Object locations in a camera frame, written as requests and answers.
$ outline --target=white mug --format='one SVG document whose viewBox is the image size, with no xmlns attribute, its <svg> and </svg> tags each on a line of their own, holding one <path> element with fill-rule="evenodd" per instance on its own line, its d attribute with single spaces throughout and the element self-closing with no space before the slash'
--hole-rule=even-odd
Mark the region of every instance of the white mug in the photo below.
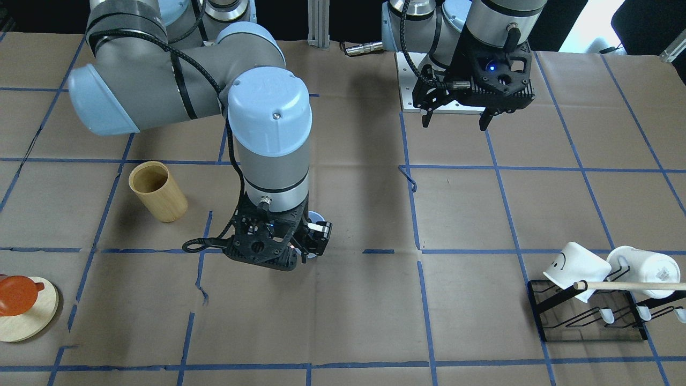
<svg viewBox="0 0 686 386">
<path fill-rule="evenodd" d="M 579 280 L 602 282 L 611 269 L 612 267 L 607 261 L 581 245 L 570 242 L 565 245 L 565 248 L 543 272 L 543 275 L 555 285 L 565 289 Z M 587 290 L 575 297 L 584 303 L 588 303 L 594 292 L 595 290 Z"/>
<path fill-rule="evenodd" d="M 679 283 L 681 271 L 673 258 L 662 253 L 644 251 L 624 245 L 615 248 L 607 257 L 612 271 L 620 266 L 631 267 L 629 272 L 617 278 L 618 282 L 639 283 Z M 663 299 L 670 296 L 674 291 L 669 290 L 643 290 L 641 293 L 653 299 Z"/>
</svg>

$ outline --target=wooden dowel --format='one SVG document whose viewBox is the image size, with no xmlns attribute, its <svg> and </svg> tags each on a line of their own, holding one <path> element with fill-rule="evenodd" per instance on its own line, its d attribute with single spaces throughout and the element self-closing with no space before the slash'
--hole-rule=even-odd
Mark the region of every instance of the wooden dowel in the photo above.
<svg viewBox="0 0 686 386">
<path fill-rule="evenodd" d="M 686 283 L 586 282 L 574 283 L 578 290 L 684 291 Z"/>
</svg>

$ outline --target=smiley face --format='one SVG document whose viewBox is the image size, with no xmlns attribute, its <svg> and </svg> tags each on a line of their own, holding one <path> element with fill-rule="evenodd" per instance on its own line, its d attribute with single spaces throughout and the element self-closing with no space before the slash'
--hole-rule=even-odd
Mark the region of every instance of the smiley face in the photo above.
<svg viewBox="0 0 686 386">
<path fill-rule="evenodd" d="M 550 264 L 551 268 L 559 269 L 563 271 L 565 269 L 565 264 L 567 263 L 567 256 L 563 252 L 560 252 L 557 258 L 553 260 Z"/>
</svg>

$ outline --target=round wooden board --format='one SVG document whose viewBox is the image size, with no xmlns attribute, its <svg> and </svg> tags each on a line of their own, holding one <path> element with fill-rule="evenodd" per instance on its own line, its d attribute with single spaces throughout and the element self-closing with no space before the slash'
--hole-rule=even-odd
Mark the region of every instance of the round wooden board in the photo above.
<svg viewBox="0 0 686 386">
<path fill-rule="evenodd" d="M 30 310 L 15 317 L 0 317 L 0 341 L 18 342 L 38 334 L 55 316 L 60 301 L 55 286 L 42 277 L 30 277 L 42 282 L 45 289 L 38 293 L 38 299 Z"/>
</svg>

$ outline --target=mug rack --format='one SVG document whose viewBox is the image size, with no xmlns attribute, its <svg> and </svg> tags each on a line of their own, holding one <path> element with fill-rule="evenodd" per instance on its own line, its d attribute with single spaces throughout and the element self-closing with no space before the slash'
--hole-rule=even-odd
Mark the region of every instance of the mug rack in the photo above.
<svg viewBox="0 0 686 386">
<path fill-rule="evenodd" d="M 606 281 L 614 282 L 629 270 L 629 266 L 621 266 Z M 542 340 L 644 341 L 648 339 L 646 323 L 658 317 L 674 313 L 681 323 L 686 323 L 686 309 L 669 305 L 686 298 L 686 291 L 636 302 L 629 291 L 608 289 L 594 292 L 588 304 L 572 300 L 586 288 L 573 285 L 563 290 L 549 280 L 528 282 L 529 302 Z"/>
</svg>

